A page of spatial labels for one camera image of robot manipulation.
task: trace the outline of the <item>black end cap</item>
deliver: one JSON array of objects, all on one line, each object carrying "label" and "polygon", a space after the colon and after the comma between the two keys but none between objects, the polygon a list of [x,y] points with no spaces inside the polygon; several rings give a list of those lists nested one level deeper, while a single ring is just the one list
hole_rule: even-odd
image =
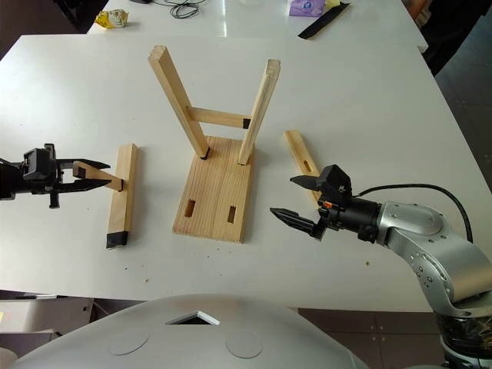
[{"label": "black end cap", "polygon": [[209,153],[209,152],[210,152],[210,147],[208,147],[207,154],[205,154],[205,156],[204,156],[204,157],[201,157],[200,159],[201,159],[201,160],[207,160],[207,158],[208,158],[208,153]]},{"label": "black end cap", "polygon": [[128,231],[108,233],[106,238],[106,250],[125,245],[128,241]]}]

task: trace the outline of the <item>cable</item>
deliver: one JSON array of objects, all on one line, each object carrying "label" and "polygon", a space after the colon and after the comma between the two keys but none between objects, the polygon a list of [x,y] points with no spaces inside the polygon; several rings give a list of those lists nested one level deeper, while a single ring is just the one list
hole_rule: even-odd
[{"label": "cable", "polygon": [[198,13],[198,4],[201,4],[202,2],[205,1],[206,0],[200,0],[198,2],[190,2],[189,0],[184,0],[183,2],[171,2],[169,0],[164,0],[164,3],[162,3],[152,0],[154,4],[170,6],[171,9],[169,9],[169,13],[171,13],[172,17],[176,19],[186,19],[192,17],[193,15],[196,15]]},{"label": "cable", "polygon": [[364,190],[360,194],[356,195],[355,197],[358,198],[358,197],[364,196],[365,194],[368,194],[370,192],[379,191],[379,190],[387,190],[387,189],[391,189],[391,188],[430,188],[432,190],[442,192],[443,194],[448,196],[453,201],[453,203],[455,203],[458,210],[460,211],[461,217],[463,218],[463,222],[464,222],[464,228],[467,232],[467,240],[469,242],[473,243],[474,238],[473,238],[473,235],[471,233],[470,219],[468,219],[467,212],[464,210],[464,207],[460,203],[460,201],[445,188],[436,186],[434,184],[425,184],[425,183],[388,184],[386,186],[377,186],[377,187],[368,188],[367,190]]}]

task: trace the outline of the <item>wooden leg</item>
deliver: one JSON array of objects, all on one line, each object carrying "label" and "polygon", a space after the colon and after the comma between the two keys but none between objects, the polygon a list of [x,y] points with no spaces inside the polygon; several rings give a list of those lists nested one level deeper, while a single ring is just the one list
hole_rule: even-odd
[{"label": "wooden leg", "polygon": [[208,153],[207,140],[198,122],[190,118],[187,109],[191,107],[191,103],[169,51],[165,46],[155,46],[148,57],[148,62],[161,83],[164,93],[168,96],[168,100],[197,155],[200,158],[206,158]]},{"label": "wooden leg", "polygon": [[241,165],[246,165],[248,163],[248,159],[253,151],[254,141],[260,131],[261,122],[267,111],[279,74],[280,61],[269,59],[267,67],[264,70],[263,78],[261,79],[260,90],[254,101],[253,112],[251,113],[251,123],[249,124],[249,129],[244,136],[241,150],[239,151],[238,163]]},{"label": "wooden leg", "polygon": [[116,248],[126,244],[128,232],[131,230],[137,150],[134,144],[121,146],[118,150],[115,174],[123,179],[123,189],[120,192],[113,192],[106,248]]},{"label": "wooden leg", "polygon": [[[306,148],[306,144],[302,139],[301,133],[296,129],[292,131],[285,131],[284,136],[287,140],[289,148],[291,149],[295,162],[298,163],[298,167],[301,169],[301,173],[303,175],[319,176],[320,172],[316,168],[316,164],[309,154],[308,148]],[[320,198],[321,193],[319,191],[309,192],[311,193],[311,197],[316,204],[316,208],[319,208],[317,200]]]},{"label": "wooden leg", "polygon": [[82,163],[81,161],[74,161],[72,166],[72,172],[76,178],[87,178],[87,179],[109,179],[110,183],[106,187],[111,190],[121,191],[123,189],[123,180],[121,178],[110,175],[105,171],[94,168],[89,164]]}]

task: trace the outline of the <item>wood grain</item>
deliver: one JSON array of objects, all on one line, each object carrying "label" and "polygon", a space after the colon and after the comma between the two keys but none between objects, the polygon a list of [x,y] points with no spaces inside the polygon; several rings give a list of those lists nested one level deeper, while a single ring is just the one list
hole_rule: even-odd
[{"label": "wood grain", "polygon": [[208,152],[207,140],[198,122],[191,119],[188,114],[188,106],[191,106],[191,103],[168,49],[162,45],[155,46],[148,57],[148,62],[164,93],[168,96],[168,100],[195,152],[200,158],[206,157]]},{"label": "wood grain", "polygon": [[268,59],[267,66],[263,73],[263,78],[261,79],[260,89],[258,90],[256,100],[254,100],[253,112],[251,113],[251,123],[248,131],[244,135],[241,150],[239,151],[239,164],[245,165],[248,163],[250,154],[253,151],[254,141],[260,131],[261,123],[265,113],[267,112],[271,96],[274,93],[279,74],[280,61]]},{"label": "wood grain", "polygon": [[238,164],[239,140],[207,140],[208,158],[201,160],[195,156],[191,163],[173,232],[241,242],[253,160],[247,165]]},{"label": "wood grain", "polygon": [[121,191],[123,189],[123,180],[121,178],[110,175],[105,171],[94,168],[89,164],[83,163],[81,161],[74,161],[71,167],[72,173],[76,178],[87,178],[87,179],[109,179],[111,182],[105,185],[115,191]]},{"label": "wood grain", "polygon": [[118,150],[115,174],[123,180],[123,189],[120,192],[113,192],[108,234],[131,230],[137,151],[138,148],[134,144],[121,146]]},{"label": "wood grain", "polygon": [[[314,163],[311,154],[309,154],[308,148],[302,139],[301,133],[297,130],[285,131],[284,132],[285,140],[287,141],[289,148],[291,149],[292,157],[295,162],[298,164],[299,169],[303,175],[320,175],[319,170],[316,168],[316,164]],[[311,197],[316,204],[316,207],[319,208],[317,204],[317,200],[320,198],[321,193],[319,191],[309,191],[311,193]]]},{"label": "wood grain", "polygon": [[188,107],[188,114],[193,121],[203,121],[204,123],[214,123],[216,125],[227,125],[228,127],[244,128],[244,120],[251,120],[250,115],[226,113],[203,108]]}]

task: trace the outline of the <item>silver robotic arm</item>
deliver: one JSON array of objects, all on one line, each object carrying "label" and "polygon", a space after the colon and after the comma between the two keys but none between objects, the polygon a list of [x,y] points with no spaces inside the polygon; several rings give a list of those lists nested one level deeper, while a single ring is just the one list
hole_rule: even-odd
[{"label": "silver robotic arm", "polygon": [[457,236],[444,216],[417,204],[386,202],[376,242],[412,268],[432,310],[450,317],[492,314],[492,264]]},{"label": "silver robotic arm", "polygon": [[348,229],[362,241],[391,249],[417,276],[436,314],[450,367],[492,367],[492,264],[477,246],[455,234],[432,208],[352,196],[350,178],[337,165],[317,178],[291,181],[321,192],[320,220],[315,224],[293,211],[271,208],[277,218],[319,240],[326,228]]}]

